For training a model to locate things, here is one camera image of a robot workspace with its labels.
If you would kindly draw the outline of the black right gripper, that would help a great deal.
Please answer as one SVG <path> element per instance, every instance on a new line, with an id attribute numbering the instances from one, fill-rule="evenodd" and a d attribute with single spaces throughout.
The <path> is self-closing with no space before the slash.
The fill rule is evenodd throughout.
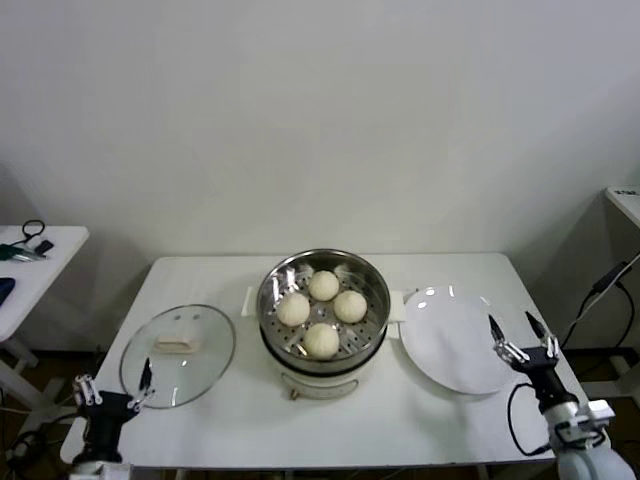
<path id="1" fill-rule="evenodd" d="M 505 363 L 516 364 L 516 371 L 530 380 L 540 409 L 551 409 L 568 403 L 569 391 L 556 372 L 560 352 L 559 341 L 532 313 L 526 311 L 525 316 L 542 348 L 521 350 L 506 340 L 499 324 L 489 314 L 494 351 Z"/>

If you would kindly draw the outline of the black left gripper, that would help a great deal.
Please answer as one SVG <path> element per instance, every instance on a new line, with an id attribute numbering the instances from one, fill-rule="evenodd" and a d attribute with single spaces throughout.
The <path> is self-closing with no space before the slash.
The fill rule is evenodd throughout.
<path id="1" fill-rule="evenodd" d="M 136 416 L 147 399 L 155 394 L 152 387 L 151 361 L 145 360 L 138 384 L 138 393 L 101 392 L 102 403 L 96 404 L 95 382 L 91 375 L 73 379 L 73 396 L 77 406 L 85 408 L 86 427 L 83 434 L 84 461 L 121 461 L 119 442 L 122 427 Z"/>

